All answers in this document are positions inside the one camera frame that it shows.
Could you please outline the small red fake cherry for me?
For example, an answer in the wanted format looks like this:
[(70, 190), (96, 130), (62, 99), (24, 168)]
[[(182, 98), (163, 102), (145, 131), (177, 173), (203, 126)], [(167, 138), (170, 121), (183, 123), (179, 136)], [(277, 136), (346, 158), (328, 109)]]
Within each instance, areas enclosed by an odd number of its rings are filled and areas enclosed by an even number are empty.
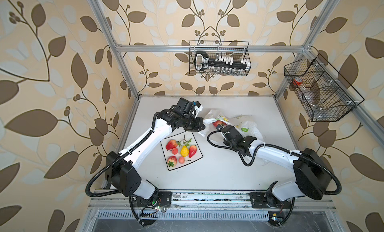
[(173, 155), (177, 155), (178, 152), (179, 152), (178, 148), (173, 148), (173, 149), (172, 149), (172, 154), (173, 154)]

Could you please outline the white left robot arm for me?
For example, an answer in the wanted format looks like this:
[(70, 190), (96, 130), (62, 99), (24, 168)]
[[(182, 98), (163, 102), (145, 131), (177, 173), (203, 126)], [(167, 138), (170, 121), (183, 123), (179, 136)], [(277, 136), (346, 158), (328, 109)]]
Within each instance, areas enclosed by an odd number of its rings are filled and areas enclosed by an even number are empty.
[[(200, 132), (206, 127), (203, 118), (198, 114), (203, 106), (198, 101), (188, 101), (180, 98), (176, 105), (169, 109), (156, 112), (152, 118), (151, 127), (133, 144), (117, 154), (107, 155), (106, 166), (97, 172), (88, 182), (85, 193), (88, 197), (99, 198), (114, 194), (125, 197), (137, 196), (150, 203), (158, 199), (159, 189), (141, 178), (137, 169), (150, 152), (176, 129), (186, 132)], [(106, 180), (116, 189), (104, 193), (91, 191), (93, 183), (105, 174)]]

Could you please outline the small peach fake cherry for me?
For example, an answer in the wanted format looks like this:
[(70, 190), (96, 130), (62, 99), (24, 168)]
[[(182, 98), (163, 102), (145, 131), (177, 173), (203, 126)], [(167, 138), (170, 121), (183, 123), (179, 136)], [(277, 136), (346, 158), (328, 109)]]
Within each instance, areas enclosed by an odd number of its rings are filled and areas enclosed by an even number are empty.
[(189, 160), (188, 158), (185, 158), (185, 157), (180, 157), (179, 158), (179, 163), (180, 164), (184, 164), (186, 162), (190, 162), (191, 160)]

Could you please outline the white plastic bag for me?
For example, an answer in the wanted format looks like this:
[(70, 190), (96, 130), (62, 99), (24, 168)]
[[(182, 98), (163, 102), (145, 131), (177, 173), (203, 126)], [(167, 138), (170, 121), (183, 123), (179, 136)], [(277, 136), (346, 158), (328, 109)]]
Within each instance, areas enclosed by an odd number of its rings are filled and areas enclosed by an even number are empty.
[(205, 129), (200, 131), (202, 137), (207, 137), (209, 133), (216, 130), (213, 125), (215, 122), (223, 122), (227, 126), (234, 126), (236, 130), (243, 136), (256, 137), (258, 140), (264, 141), (262, 133), (257, 128), (257, 123), (251, 115), (239, 115), (236, 117), (227, 117), (220, 110), (212, 109), (204, 117), (203, 124)]

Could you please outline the red fake pear with stem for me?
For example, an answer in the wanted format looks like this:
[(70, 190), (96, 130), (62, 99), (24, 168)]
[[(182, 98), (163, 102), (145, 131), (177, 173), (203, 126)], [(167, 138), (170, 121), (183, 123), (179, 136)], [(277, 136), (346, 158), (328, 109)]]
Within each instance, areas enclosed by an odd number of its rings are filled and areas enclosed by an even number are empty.
[(167, 151), (172, 151), (173, 149), (178, 147), (178, 143), (175, 140), (170, 140), (166, 145)]

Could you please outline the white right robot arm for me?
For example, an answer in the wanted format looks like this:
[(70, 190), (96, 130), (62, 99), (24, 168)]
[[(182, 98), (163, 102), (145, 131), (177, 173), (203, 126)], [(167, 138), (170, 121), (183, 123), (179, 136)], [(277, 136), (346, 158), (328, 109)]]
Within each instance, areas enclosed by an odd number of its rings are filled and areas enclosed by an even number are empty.
[(342, 192), (340, 180), (311, 149), (288, 150), (253, 136), (243, 137), (234, 126), (218, 125), (207, 135), (207, 141), (215, 148), (235, 152), (246, 167), (261, 159), (293, 173), (289, 180), (275, 181), (265, 191), (266, 201), (270, 204), (302, 197), (319, 201), (325, 195)]

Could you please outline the red fake strawberry green leaves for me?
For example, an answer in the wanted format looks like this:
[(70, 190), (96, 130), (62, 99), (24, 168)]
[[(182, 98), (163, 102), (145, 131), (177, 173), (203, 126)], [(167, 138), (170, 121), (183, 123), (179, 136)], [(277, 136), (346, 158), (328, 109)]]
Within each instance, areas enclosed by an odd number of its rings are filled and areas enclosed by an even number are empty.
[(212, 125), (213, 125), (215, 128), (217, 128), (218, 126), (221, 126), (221, 127), (225, 127), (225, 126), (227, 126), (227, 124), (226, 124), (225, 122), (220, 121), (220, 120), (215, 121), (214, 123), (212, 123)]

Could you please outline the yellow fake lemon with leaves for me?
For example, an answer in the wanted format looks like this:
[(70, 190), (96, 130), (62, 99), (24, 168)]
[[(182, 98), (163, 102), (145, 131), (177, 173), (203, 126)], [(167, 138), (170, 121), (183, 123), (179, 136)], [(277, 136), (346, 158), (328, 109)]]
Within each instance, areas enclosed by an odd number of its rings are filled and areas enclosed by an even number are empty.
[(177, 141), (180, 149), (180, 154), (182, 157), (187, 157), (189, 155), (189, 146), (191, 145), (192, 139), (187, 139), (186, 136), (183, 137), (181, 141)]

